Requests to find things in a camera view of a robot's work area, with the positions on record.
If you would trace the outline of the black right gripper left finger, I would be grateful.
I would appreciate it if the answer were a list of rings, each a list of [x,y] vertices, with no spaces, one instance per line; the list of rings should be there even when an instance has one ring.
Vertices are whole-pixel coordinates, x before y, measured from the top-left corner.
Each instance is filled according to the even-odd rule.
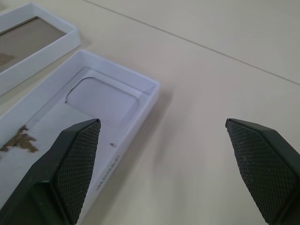
[[[2,225],[75,225],[89,189],[101,129],[91,119],[63,130],[0,210]]]

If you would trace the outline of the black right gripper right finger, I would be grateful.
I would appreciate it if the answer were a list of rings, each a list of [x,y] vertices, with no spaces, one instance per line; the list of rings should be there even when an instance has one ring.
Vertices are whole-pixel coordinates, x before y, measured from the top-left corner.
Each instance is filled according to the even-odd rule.
[[[227,119],[240,175],[269,225],[300,223],[300,155],[274,129]]]

